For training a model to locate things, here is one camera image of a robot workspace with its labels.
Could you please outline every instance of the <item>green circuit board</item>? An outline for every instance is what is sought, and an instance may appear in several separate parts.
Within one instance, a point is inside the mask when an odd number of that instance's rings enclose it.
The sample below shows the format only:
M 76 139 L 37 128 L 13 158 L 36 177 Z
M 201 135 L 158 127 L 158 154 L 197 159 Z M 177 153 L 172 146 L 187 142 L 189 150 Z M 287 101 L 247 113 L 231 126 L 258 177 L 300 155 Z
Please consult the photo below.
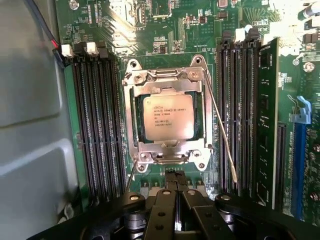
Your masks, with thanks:
M 275 43 L 278 47 L 273 46 L 272 50 L 269 50 L 274 60 L 277 59 L 277 67 L 274 66 L 276 69 L 272 70 L 276 74 L 269 75 L 269 81 L 272 81 L 273 84 L 270 89 L 277 98 L 274 97 L 276 102 L 270 101 L 269 105 L 274 106 L 277 112 L 273 112 L 272 115 L 268 113 L 268 116 L 272 118 L 270 121 L 273 121 L 273 124 L 279 122 L 286 125 L 282 210 L 291 215 L 295 155 L 295 125 L 291 122 L 291 115 L 297 113 L 299 107 L 303 107 L 297 101 L 297 96 L 303 96 L 312 105 L 312 122 L 307 125 L 306 131 L 301 218 L 320 226 L 320 201 L 310 197 L 311 194 L 318 194 L 320 198 L 320 152 L 315 150 L 317 144 L 320 144 L 320 136 L 318 136 L 320 129 L 320 48 L 318 41 L 303 44 L 304 34 L 318 33 L 318 27 L 306 28 L 305 21 L 298 20 L 298 13 L 305 8 L 306 1 L 293 0 L 289 3 L 286 0 L 228 0 L 222 2 L 227 2 L 227 6 L 218 7 L 216 0 L 77 0 L 78 6 L 72 9 L 69 1 L 56 0 L 60 43 L 73 46 L 80 42 L 105 42 L 108 49 L 116 56 L 117 78 L 120 84 L 124 78 L 127 63 L 132 58 L 137 59 L 144 69 L 155 69 L 185 67 L 190 65 L 195 54 L 201 54 L 213 76 L 213 86 L 216 86 L 216 47 L 222 39 L 223 32 L 231 31 L 233 38 L 236 37 L 236 29 L 253 27 L 258 29 L 262 38 L 270 41 L 279 38 Z M 306 63 L 312 63 L 314 69 L 307 72 Z M 266 79 L 264 75 L 268 75 L 268 72 L 261 71 L 260 74 L 260 80 Z M 73 73 L 70 67 L 65 69 L 65 81 L 82 203 L 86 207 L 89 204 L 88 186 L 83 163 L 84 156 L 78 147 L 80 127 L 75 103 Z M 133 162 L 127 147 L 124 96 L 120 88 L 118 94 L 120 103 L 123 103 L 119 106 L 122 112 L 120 123 L 122 144 L 125 149 L 125 171 L 129 175 Z M 276 132 L 264 132 L 261 135 L 263 137 L 258 136 L 260 139 L 257 141 L 263 142 L 268 135 L 267 145 L 272 146 L 274 150 Z M 214 141 L 215 146 L 219 145 L 217 139 Z M 272 194 L 277 184 L 273 174 L 276 162 L 274 158 L 263 161 L 268 162 L 268 167 L 256 169 L 255 179 L 259 181 L 263 177 L 266 191 L 268 193 L 271 191 L 270 194 Z M 203 172 L 199 172 L 193 163 L 153 165 L 146 173 L 137 173 L 134 176 L 131 190 L 140 191 L 141 187 L 146 186 L 146 183 L 150 187 L 163 187 L 166 169 L 185 171 L 190 185 L 193 187 L 204 185 L 212 198 L 221 190 L 220 161 L 216 154 L 210 159 L 208 168 Z M 254 200 L 260 201 L 256 195 L 254 195 Z M 269 199 L 268 202 L 265 205 L 272 207 L 272 201 Z

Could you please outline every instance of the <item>chip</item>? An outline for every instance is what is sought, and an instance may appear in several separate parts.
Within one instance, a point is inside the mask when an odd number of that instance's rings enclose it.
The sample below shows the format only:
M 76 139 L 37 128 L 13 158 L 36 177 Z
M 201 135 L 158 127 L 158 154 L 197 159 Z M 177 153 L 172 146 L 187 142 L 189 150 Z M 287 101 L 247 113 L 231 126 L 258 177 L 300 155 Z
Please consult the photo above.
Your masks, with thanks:
M 187 140 L 194 136 L 194 106 L 189 94 L 149 96 L 143 100 L 145 138 Z

